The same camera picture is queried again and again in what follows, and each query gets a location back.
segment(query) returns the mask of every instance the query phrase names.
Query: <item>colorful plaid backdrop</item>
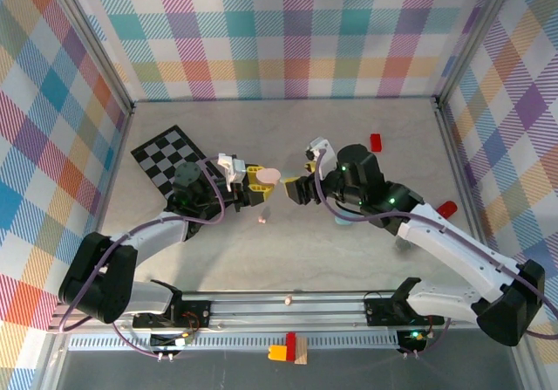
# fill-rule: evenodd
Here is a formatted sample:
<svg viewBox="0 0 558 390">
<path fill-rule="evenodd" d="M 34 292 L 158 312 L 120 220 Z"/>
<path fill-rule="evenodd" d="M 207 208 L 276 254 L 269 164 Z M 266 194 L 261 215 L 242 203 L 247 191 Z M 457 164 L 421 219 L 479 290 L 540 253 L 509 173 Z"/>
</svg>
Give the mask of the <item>colorful plaid backdrop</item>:
<svg viewBox="0 0 558 390">
<path fill-rule="evenodd" d="M 31 384 L 125 120 L 56 0 L 0 0 L 0 388 Z"/>
<path fill-rule="evenodd" d="M 431 96 L 485 0 L 79 0 L 137 99 Z"/>
<path fill-rule="evenodd" d="M 558 304 L 558 0 L 506 0 L 450 106 L 490 244 L 542 263 Z M 558 388 L 558 343 L 537 345 Z"/>
</svg>

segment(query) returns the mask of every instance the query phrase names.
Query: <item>cable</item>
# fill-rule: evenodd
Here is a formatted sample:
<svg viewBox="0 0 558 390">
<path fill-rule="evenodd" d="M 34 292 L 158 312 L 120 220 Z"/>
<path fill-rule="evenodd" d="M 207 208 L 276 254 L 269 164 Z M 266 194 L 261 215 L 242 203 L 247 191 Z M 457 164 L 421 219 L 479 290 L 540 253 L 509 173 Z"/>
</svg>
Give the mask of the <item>cable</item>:
<svg viewBox="0 0 558 390">
<path fill-rule="evenodd" d="M 436 222 L 436 221 L 434 221 L 434 220 L 432 220 L 428 217 L 421 216 L 419 214 L 406 213 L 404 211 L 389 211 L 387 213 L 372 214 L 372 215 L 369 215 L 369 216 L 349 217 L 349 216 L 346 216 L 344 214 L 340 214 L 340 213 L 336 212 L 335 209 L 333 207 L 331 207 L 331 205 L 327 202 L 327 199 L 326 199 L 326 197 L 325 197 L 325 195 L 323 194 L 323 191 L 322 191 L 322 183 L 321 183 L 321 180 L 320 180 L 319 168 L 320 168 L 320 165 L 322 163 L 322 158 L 323 158 L 324 155 L 325 155 L 325 149 L 321 149 L 320 153 L 317 157 L 316 169 L 315 169 L 316 176 L 315 176 L 314 179 L 316 181 L 316 191 L 317 191 L 318 197 L 320 198 L 320 201 L 323 202 L 323 205 L 325 206 L 325 208 L 327 208 L 337 218 L 340 218 L 341 220 L 345 220 L 346 222 L 371 222 L 371 221 L 379 220 L 379 219 L 386 218 L 386 217 L 404 217 L 404 218 L 417 220 L 419 222 L 424 222 L 426 224 L 431 225 L 434 229 L 438 229 L 438 230 L 443 229 L 445 231 L 444 234 L 449 235 L 453 240 L 460 243 L 465 248 L 469 249 L 475 255 L 477 255 L 479 257 L 482 257 L 483 259 L 485 259 L 486 261 L 488 261 L 489 263 L 491 263 L 494 266 L 500 266 L 500 262 L 498 262 L 496 259 L 494 259 L 490 255 L 485 253 L 484 250 L 480 249 L 479 247 L 477 247 L 473 243 L 470 243 L 468 240 L 466 240 L 461 235 L 458 235 L 456 232 L 454 232 L 451 229 L 444 229 L 445 226 L 443 224 L 440 224 L 439 222 Z M 535 296 L 540 298 L 541 301 L 555 315 L 555 317 L 558 318 L 558 309 L 556 308 L 556 306 L 542 292 L 537 290 L 531 283 L 529 283 L 525 278 L 522 278 L 519 275 L 515 274 L 507 266 L 501 266 L 500 271 L 504 272 L 506 275 L 508 275 L 509 277 L 518 281 L 519 283 L 525 285 L 531 292 L 533 292 L 533 294 L 535 294 Z M 530 336 L 533 336 L 535 338 L 539 338 L 539 339 L 558 340 L 558 334 L 543 335 L 541 333 L 531 332 L 531 331 L 526 331 L 526 334 L 530 335 Z"/>
<path fill-rule="evenodd" d="M 66 310 L 66 312 L 64 313 L 64 316 L 62 316 L 61 320 L 60 320 L 60 325 L 58 326 L 58 331 L 60 333 L 64 333 L 64 332 L 69 332 L 79 326 L 81 326 L 82 324 L 84 324 L 85 322 L 91 320 L 91 316 L 87 316 L 85 318 L 80 319 L 77 323 L 70 325 L 68 327 L 65 327 L 66 322 L 68 321 L 68 318 L 71 316 L 71 313 L 75 310 L 75 308 L 78 306 L 79 302 L 81 301 L 81 299 L 84 297 L 85 293 L 87 292 L 87 290 L 89 290 L 89 287 L 91 287 L 93 281 L 95 280 L 95 277 L 97 276 L 97 274 L 99 274 L 100 270 L 103 268 L 103 266 L 105 265 L 106 261 L 108 260 L 109 256 L 127 239 L 129 239 L 131 236 L 135 235 L 136 233 L 140 232 L 143 229 L 147 229 L 148 227 L 151 227 L 155 224 L 159 224 L 161 222 L 174 222 L 174 221 L 183 221 L 183 222 L 197 222 L 200 224 L 207 224 L 207 225 L 212 225 L 212 224 L 218 224 L 219 222 L 221 222 L 225 216 L 225 201 L 223 200 L 223 197 L 221 195 L 221 192 L 219 191 L 219 189 L 217 188 L 217 185 L 215 184 L 215 181 L 213 179 L 213 176 L 208 172 L 208 168 L 206 166 L 206 163 L 208 161 L 214 161 L 217 160 L 219 158 L 219 156 L 215 156 L 215 157 L 207 157 L 205 159 L 202 159 L 201 161 L 198 161 L 198 165 L 201 167 L 201 171 L 203 172 L 203 174 L 206 176 L 206 178 L 209 181 L 209 184 L 211 185 L 211 187 L 213 188 L 213 191 L 215 192 L 216 196 L 217 196 L 217 200 L 219 201 L 219 206 L 221 207 L 221 212 L 219 214 L 219 217 L 217 217 L 216 220 L 213 221 L 209 221 L 209 220 L 202 220 L 200 218 L 193 218 L 193 217 L 186 217 L 186 216 L 169 216 L 169 217 L 163 217 L 161 219 L 156 219 L 156 220 L 152 220 L 149 222 L 144 222 L 143 224 L 131 229 L 127 234 L 123 235 L 121 238 L 119 238 L 118 240 L 116 240 L 114 243 L 112 243 L 111 246 L 109 246 L 109 248 L 105 251 L 105 253 L 103 254 L 103 256 L 99 259 L 99 261 L 97 262 L 97 264 L 95 265 L 95 268 L 93 269 L 92 273 L 90 274 L 90 276 L 87 278 L 87 280 L 84 282 L 84 285 L 81 287 L 81 290 L 79 290 L 78 294 L 76 295 L 76 297 L 73 299 L 73 301 L 70 303 L 70 305 L 68 306 L 68 309 Z M 124 338 L 124 336 L 120 333 L 120 331 L 118 330 L 118 328 L 116 327 L 115 324 L 112 324 L 112 327 L 114 329 L 114 331 L 117 333 L 117 335 L 119 335 L 119 337 L 128 345 L 130 346 L 132 349 L 136 350 L 137 352 L 143 353 L 144 355 L 148 355 L 148 356 L 152 356 L 155 358 L 158 358 L 157 355 L 153 354 L 152 352 L 146 351 L 145 349 L 142 349 L 136 345 L 134 345 L 132 342 L 128 341 L 127 339 Z"/>
<path fill-rule="evenodd" d="M 363 213 L 359 213 L 358 211 L 355 211 L 354 209 L 348 209 L 346 207 L 344 207 L 343 205 L 341 205 L 339 203 L 339 201 L 335 201 L 335 205 L 337 205 L 337 207 L 343 211 L 346 211 L 347 213 L 351 213 L 357 216 L 361 216 Z"/>
</svg>

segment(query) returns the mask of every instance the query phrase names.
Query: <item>red block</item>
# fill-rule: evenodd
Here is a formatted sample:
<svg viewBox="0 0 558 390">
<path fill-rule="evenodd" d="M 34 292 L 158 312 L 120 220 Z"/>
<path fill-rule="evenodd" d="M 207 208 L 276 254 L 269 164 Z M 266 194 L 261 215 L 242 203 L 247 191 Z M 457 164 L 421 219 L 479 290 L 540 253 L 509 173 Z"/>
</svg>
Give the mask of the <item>red block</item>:
<svg viewBox="0 0 558 390">
<path fill-rule="evenodd" d="M 296 359 L 296 333 L 287 333 L 287 357 L 285 361 L 295 362 Z"/>
<path fill-rule="evenodd" d="M 446 201 L 436 209 L 438 213 L 445 219 L 453 216 L 457 211 L 457 204 L 453 201 Z"/>
<path fill-rule="evenodd" d="M 370 134 L 370 150 L 373 153 L 382 151 L 382 138 L 380 134 Z"/>
</svg>

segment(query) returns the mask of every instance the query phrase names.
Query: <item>white table surface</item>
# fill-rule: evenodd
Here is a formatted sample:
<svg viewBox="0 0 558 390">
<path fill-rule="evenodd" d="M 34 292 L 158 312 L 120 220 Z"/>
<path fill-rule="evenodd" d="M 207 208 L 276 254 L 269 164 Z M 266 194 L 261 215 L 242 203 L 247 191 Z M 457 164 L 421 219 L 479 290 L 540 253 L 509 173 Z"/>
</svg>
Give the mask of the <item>white table surface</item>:
<svg viewBox="0 0 558 390">
<path fill-rule="evenodd" d="M 116 234 L 154 218 L 165 200 L 130 151 L 177 124 L 206 155 L 237 154 L 282 173 L 304 174 L 304 150 L 317 136 L 339 150 L 369 146 L 386 180 L 405 184 L 437 207 L 455 201 L 451 221 L 469 231 L 463 204 L 428 99 L 223 101 L 139 104 L 133 117 L 102 232 Z M 265 207 L 266 224 L 257 219 Z M 426 251 L 396 242 L 369 223 L 339 226 L 314 203 L 297 206 L 280 185 L 270 200 L 202 227 L 185 243 L 151 257 L 136 279 L 159 279 L 182 290 L 381 290 L 407 277 L 442 284 L 463 280 Z"/>
</svg>

